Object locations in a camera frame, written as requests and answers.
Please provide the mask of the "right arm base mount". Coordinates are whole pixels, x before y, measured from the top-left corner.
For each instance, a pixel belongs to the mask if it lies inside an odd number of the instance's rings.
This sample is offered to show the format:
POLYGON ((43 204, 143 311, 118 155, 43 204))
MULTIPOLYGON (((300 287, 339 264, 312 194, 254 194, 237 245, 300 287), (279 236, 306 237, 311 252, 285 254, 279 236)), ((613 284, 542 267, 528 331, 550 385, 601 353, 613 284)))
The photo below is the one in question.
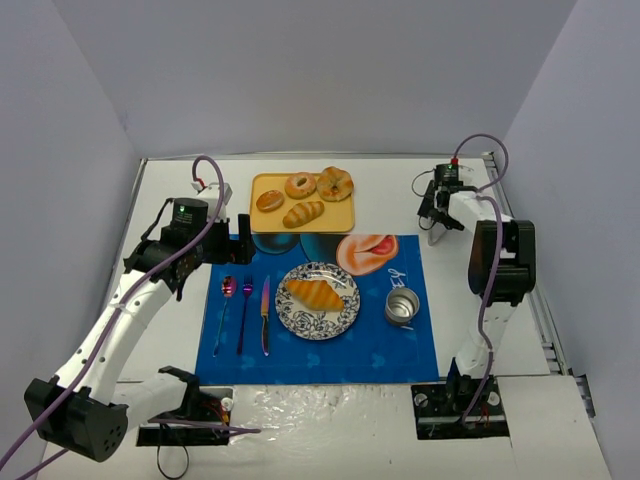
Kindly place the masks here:
POLYGON ((444 383, 411 386, 418 440, 471 440, 508 438, 506 414, 497 383, 490 379, 470 413, 461 421, 478 380, 468 395, 455 399, 444 383))

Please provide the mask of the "large striped croissant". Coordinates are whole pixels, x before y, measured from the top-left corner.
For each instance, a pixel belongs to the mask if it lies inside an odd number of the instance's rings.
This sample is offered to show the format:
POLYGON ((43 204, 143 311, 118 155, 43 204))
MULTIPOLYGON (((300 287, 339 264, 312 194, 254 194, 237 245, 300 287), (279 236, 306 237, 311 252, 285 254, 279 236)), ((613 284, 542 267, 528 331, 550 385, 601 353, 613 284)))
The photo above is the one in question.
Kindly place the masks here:
POLYGON ((291 279, 286 289, 302 305, 313 311, 340 312, 344 302, 326 280, 291 279))

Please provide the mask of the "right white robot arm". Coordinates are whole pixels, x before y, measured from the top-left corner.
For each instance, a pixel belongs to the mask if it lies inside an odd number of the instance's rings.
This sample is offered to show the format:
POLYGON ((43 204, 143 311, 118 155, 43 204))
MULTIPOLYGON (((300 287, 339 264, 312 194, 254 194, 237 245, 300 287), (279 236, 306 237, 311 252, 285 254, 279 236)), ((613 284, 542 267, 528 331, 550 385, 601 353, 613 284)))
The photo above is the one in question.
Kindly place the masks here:
POLYGON ((536 232, 528 220, 501 212, 497 201, 465 183, 454 158, 435 166, 417 215, 425 231, 468 232, 472 235, 467 269, 468 286, 480 300, 468 339, 452 360, 449 384, 462 395, 478 382, 475 395, 487 383, 506 325, 536 283, 536 232))

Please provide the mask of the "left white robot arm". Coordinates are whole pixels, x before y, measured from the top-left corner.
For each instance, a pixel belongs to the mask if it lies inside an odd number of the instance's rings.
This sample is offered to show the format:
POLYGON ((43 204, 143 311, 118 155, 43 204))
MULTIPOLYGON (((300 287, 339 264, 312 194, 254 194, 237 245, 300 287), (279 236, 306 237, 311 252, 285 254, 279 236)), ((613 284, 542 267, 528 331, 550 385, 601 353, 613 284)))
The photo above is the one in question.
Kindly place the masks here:
POLYGON ((128 431, 156 417, 195 412, 203 397, 199 378, 177 367, 163 367, 121 394, 115 389, 151 320, 170 299, 181 299, 195 270, 251 262, 249 215, 238 216, 238 235, 231 237, 220 210, 201 199, 175 199, 159 239, 143 238, 125 260, 115 293, 81 346, 51 379, 34 379, 25 391, 41 439, 104 462, 128 431))

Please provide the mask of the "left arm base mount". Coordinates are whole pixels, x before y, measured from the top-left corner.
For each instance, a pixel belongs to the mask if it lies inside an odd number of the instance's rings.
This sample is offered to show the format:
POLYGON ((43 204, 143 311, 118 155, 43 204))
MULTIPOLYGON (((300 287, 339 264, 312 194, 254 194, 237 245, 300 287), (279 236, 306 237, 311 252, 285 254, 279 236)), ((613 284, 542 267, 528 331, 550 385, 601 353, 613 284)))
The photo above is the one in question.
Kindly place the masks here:
MULTIPOLYGON (((233 396, 232 388, 207 387, 201 391, 200 398, 190 413, 172 412, 171 415, 181 420, 229 425, 233 396)), ((137 447, 226 446, 229 441, 229 434, 226 431, 175 423, 144 424, 137 430, 135 445, 137 447)))

